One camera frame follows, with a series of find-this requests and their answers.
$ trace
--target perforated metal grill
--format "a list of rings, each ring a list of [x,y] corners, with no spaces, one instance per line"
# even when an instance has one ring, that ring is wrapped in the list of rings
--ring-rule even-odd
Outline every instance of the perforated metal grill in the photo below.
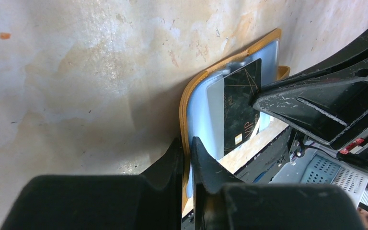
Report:
[[[308,164],[302,184],[330,184],[341,166],[316,155]]]
[[[368,179],[342,167],[332,184],[345,190],[357,207],[368,184]]]

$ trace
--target cable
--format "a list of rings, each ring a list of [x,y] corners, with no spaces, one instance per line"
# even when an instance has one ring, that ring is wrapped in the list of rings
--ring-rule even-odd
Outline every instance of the cable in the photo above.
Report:
[[[328,155],[328,156],[330,156],[330,157],[334,158],[335,160],[338,160],[338,161],[339,161],[339,159],[338,159],[338,158],[333,157],[331,154],[327,153],[326,151],[324,151],[324,150],[322,150],[322,149],[320,149],[320,148],[318,148],[318,147],[315,147],[315,146],[306,146],[306,145],[304,145],[304,147],[305,147],[306,149],[315,149],[315,150],[319,150],[319,151],[321,151],[321,152],[325,153],[326,155]]]

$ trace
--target orange spot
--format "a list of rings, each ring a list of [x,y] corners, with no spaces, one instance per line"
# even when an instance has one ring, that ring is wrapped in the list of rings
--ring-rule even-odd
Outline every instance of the orange spot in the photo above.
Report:
[[[10,33],[0,33],[0,39],[2,40],[6,40],[6,39],[9,39],[11,37],[11,34]]]

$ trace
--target screw hole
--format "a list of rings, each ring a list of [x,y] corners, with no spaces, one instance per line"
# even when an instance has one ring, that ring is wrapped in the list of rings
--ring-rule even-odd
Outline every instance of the screw hole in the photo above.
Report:
[[[357,77],[367,77],[368,76],[368,69],[360,69],[355,73]]]

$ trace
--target card chip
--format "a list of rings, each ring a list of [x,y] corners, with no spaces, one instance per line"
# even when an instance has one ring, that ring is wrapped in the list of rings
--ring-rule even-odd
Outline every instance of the card chip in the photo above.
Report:
[[[240,142],[242,142],[242,133],[235,137],[235,145],[239,144]]]

